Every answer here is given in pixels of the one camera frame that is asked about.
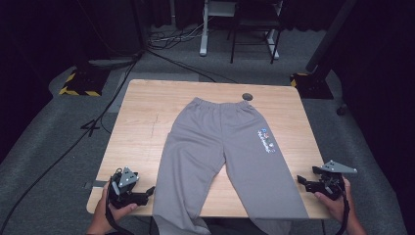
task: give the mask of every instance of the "wooden tabletop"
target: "wooden tabletop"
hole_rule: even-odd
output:
[[[236,103],[242,94],[267,120],[298,186],[309,218],[328,218],[327,210],[313,194],[297,183],[297,175],[317,180],[313,165],[323,165],[300,95],[290,86],[267,86],[187,81],[134,79],[128,85],[97,180],[108,181],[117,168],[130,167],[140,175],[133,192],[156,185],[161,152],[178,114],[195,97],[213,103]],[[93,188],[87,210],[94,212],[102,188]],[[153,197],[133,214],[152,215]],[[201,216],[247,217],[226,167],[215,176]]]

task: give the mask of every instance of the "strap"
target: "strap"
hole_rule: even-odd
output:
[[[348,213],[350,212],[350,205],[348,204],[348,200],[346,197],[346,193],[341,189],[342,195],[343,195],[343,202],[345,204],[345,209],[343,210],[343,221],[342,221],[342,227],[340,228],[339,232],[336,233],[336,235],[341,235],[346,231],[347,228],[347,220],[348,220]]]
[[[110,201],[109,201],[109,197],[110,197],[110,190],[107,190],[107,199],[106,199],[106,203],[105,203],[105,217],[108,221],[108,223],[110,224],[110,226],[115,229],[117,232],[119,232],[120,234],[124,234],[124,235],[134,235],[134,233],[126,230],[125,228],[120,227],[118,224],[116,224],[115,219],[113,217],[113,213],[110,210]]]

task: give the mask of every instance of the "person's arm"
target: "person's arm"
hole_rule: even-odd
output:
[[[107,232],[109,232],[112,227],[110,226],[110,224],[107,221],[107,218],[105,217],[105,210],[106,210],[106,201],[107,201],[107,190],[108,190],[108,185],[109,183],[107,183],[104,186],[103,189],[103,194],[102,197],[100,199],[100,201],[98,201],[97,207],[95,208],[94,211],[94,217],[92,218],[92,222],[89,225],[88,230],[86,231],[86,234],[91,234],[91,235],[103,235],[106,234]],[[110,204],[110,210],[113,214],[114,220],[117,221],[119,219],[121,219],[122,217],[128,215],[129,213],[133,212],[135,209],[137,209],[138,206],[137,204],[130,204],[124,208],[121,209],[116,209],[113,205]]]
[[[360,224],[355,208],[353,198],[351,197],[351,189],[350,189],[350,182],[345,179],[345,187],[346,187],[346,196],[348,200],[348,204],[350,206],[350,212],[348,213],[348,221],[347,221],[347,228],[346,232],[348,235],[365,235],[366,231],[364,230],[363,226]],[[329,209],[330,214],[333,218],[335,218],[339,223],[343,221],[343,211],[345,209],[345,204],[343,202],[343,197],[340,197],[338,200],[333,201],[326,197],[326,195],[322,193],[314,193],[314,195],[318,198],[324,206]]]

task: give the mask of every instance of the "black controller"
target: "black controller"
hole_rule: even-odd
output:
[[[346,191],[342,173],[357,173],[357,170],[330,161],[321,167],[313,166],[312,172],[320,174],[321,178],[318,182],[307,181],[304,177],[297,175],[298,182],[305,186],[305,191],[320,192],[334,201]]]
[[[153,195],[156,187],[151,187],[145,193],[133,193],[132,189],[139,177],[137,172],[131,172],[126,167],[124,171],[119,168],[113,175],[109,185],[109,202],[117,209],[135,203],[138,206],[146,206],[149,197]]]

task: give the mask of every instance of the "sweatpants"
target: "sweatpants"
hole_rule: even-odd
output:
[[[199,217],[210,183],[226,164],[251,221],[283,234],[306,218],[293,177],[264,117],[247,101],[195,98],[175,120],[161,155],[153,217],[161,235],[210,234]]]

